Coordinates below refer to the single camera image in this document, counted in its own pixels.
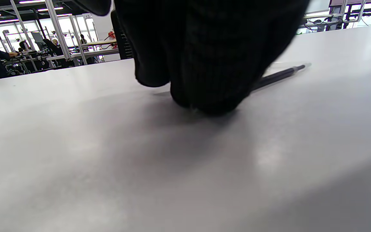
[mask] gloved hand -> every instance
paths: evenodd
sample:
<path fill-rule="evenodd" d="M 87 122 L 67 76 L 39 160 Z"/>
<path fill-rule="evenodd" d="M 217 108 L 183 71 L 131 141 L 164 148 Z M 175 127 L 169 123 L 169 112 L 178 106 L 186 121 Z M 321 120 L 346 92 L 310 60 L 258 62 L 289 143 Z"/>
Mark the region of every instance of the gloved hand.
<path fill-rule="evenodd" d="M 106 15 L 110 0 L 75 0 Z M 246 98 L 296 34 L 309 0 L 115 0 L 145 86 L 221 115 Z"/>

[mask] red object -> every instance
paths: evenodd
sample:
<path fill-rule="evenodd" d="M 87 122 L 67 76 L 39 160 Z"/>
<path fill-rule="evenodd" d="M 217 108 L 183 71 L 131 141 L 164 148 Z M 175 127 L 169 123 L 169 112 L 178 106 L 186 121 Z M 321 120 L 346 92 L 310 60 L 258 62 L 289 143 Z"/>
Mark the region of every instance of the red object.
<path fill-rule="evenodd" d="M 114 33 L 114 31 L 110 31 L 109 32 L 109 38 L 111 38 L 112 40 L 115 40 L 115 33 Z M 118 48 L 118 45 L 117 44 L 112 44 L 112 48 L 113 49 L 116 49 L 116 48 Z"/>

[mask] table surface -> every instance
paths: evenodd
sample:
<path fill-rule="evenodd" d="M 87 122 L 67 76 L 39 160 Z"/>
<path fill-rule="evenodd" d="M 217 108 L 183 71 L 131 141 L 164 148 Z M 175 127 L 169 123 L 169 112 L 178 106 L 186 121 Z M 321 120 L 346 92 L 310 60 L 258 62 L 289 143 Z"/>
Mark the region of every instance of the table surface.
<path fill-rule="evenodd" d="M 86 58 L 89 57 L 95 57 L 99 55 L 111 55 L 111 54 L 118 54 L 119 50 L 118 49 L 103 49 L 103 50 L 97 50 L 97 51 L 89 51 L 89 52 L 84 52 L 84 55 Z M 78 58 L 82 57 L 81 53 L 72 53 L 71 57 L 73 58 Z M 56 59 L 63 59 L 64 56 L 56 56 L 56 57 L 48 57 L 47 60 L 56 60 Z"/>
<path fill-rule="evenodd" d="M 82 44 L 81 47 L 88 47 L 88 46 L 93 46 L 93 45 L 103 45 L 103 44 L 114 44 L 116 43 L 117 40 L 106 40 L 106 41 L 95 41 L 95 42 L 91 42 L 91 43 L 86 43 L 86 44 Z"/>
<path fill-rule="evenodd" d="M 371 27 L 279 61 L 216 119 L 133 60 L 0 79 L 0 232 L 371 232 Z"/>

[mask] pen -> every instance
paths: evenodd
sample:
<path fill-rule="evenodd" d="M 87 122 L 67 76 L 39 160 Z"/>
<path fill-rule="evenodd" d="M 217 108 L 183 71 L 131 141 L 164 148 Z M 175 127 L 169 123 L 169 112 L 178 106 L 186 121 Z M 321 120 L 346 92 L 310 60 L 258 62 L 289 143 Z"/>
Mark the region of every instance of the pen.
<path fill-rule="evenodd" d="M 266 85 L 273 84 L 273 83 L 275 83 L 277 81 L 281 81 L 281 80 L 283 80 L 285 78 L 291 77 L 291 76 L 295 75 L 298 71 L 300 71 L 302 69 L 305 69 L 305 68 L 307 68 L 309 66 L 311 66 L 311 64 L 310 63 L 306 63 L 306 64 L 303 64 L 303 65 L 300 65 L 300 66 L 294 66 L 294 67 L 292 67 L 290 69 L 286 69 L 286 70 L 283 70 L 283 71 L 276 72 L 274 74 L 265 76 L 253 88 L 253 90 L 262 88 L 262 87 L 264 87 Z"/>

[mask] chair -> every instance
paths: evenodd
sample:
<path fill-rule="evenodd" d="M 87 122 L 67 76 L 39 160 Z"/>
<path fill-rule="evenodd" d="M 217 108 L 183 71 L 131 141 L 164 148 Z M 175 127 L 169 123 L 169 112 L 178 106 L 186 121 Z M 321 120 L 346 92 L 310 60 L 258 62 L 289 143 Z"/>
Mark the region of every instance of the chair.
<path fill-rule="evenodd" d="M 62 56 L 64 53 L 62 52 L 62 49 L 57 47 L 55 44 L 53 44 L 50 40 L 48 39 L 43 39 L 44 43 L 47 45 L 48 49 L 55 53 L 57 56 Z"/>
<path fill-rule="evenodd" d="M 117 12 L 115 10 L 111 11 L 111 21 L 115 32 L 115 38 L 117 39 L 119 57 L 121 59 L 133 58 L 133 49 L 119 26 Z"/>
<path fill-rule="evenodd" d="M 62 56 L 62 55 L 64 55 L 64 53 L 62 52 L 62 49 L 57 47 L 50 40 L 43 39 L 43 41 L 47 45 L 48 50 L 50 50 L 50 52 L 48 54 L 50 54 L 51 56 Z M 59 62 L 59 64 L 61 66 L 63 66 L 63 68 L 68 68 L 69 66 L 74 66 L 74 62 L 72 62 L 72 61 L 68 62 L 65 59 L 58 59 L 57 62 Z"/>

